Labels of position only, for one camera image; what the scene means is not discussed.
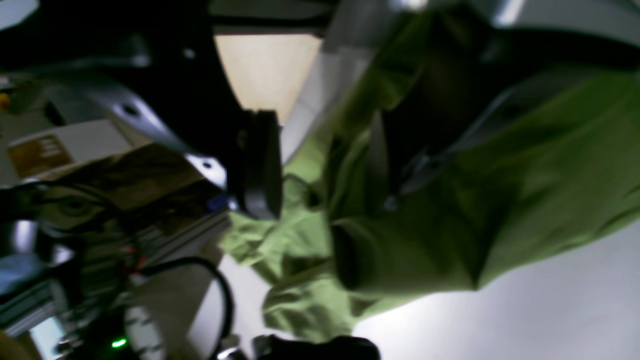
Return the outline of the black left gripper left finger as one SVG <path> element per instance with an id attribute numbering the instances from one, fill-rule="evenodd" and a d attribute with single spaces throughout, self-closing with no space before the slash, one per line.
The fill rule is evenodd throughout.
<path id="1" fill-rule="evenodd" d="M 281 215 L 277 115 L 240 105 L 205 0 L 38 0 L 30 73 L 203 167 L 233 211 Z"/>

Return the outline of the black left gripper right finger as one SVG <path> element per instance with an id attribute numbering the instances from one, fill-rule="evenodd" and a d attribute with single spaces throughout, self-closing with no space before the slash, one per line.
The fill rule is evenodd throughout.
<path id="1" fill-rule="evenodd" d="M 639 69 L 637 0 L 431 4 L 414 84 L 380 112 L 380 209 L 558 94 Z"/>

